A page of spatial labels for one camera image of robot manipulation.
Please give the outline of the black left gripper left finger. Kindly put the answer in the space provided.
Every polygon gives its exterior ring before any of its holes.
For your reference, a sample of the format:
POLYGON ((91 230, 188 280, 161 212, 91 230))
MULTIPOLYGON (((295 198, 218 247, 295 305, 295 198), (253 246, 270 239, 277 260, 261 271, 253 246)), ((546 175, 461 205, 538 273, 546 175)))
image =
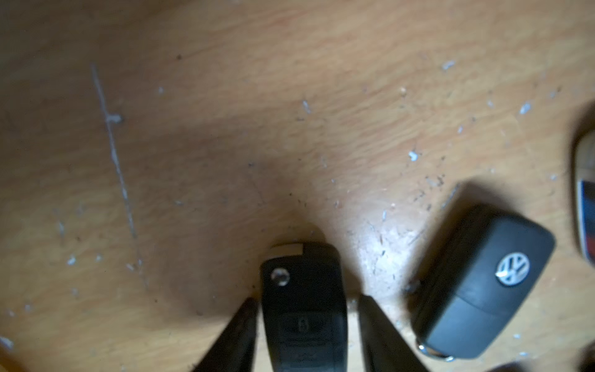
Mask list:
POLYGON ((257 344, 259 302, 247 298, 193 372, 251 372, 257 344))

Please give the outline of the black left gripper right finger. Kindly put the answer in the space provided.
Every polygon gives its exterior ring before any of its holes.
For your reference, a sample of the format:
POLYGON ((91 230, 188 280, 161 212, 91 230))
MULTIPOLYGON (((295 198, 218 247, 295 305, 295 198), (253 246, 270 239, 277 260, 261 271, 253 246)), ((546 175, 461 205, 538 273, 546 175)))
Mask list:
POLYGON ((358 318, 365 371, 429 371, 371 296, 359 297, 358 318))

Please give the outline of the black flip car key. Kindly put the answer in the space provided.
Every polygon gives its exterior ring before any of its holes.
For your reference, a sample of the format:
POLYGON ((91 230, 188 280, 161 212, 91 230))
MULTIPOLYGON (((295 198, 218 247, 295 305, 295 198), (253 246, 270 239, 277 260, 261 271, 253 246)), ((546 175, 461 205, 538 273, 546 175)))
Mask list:
POLYGON ((328 243, 272 247, 260 265, 261 307, 275 371, 345 371, 348 321, 339 251, 328 243))

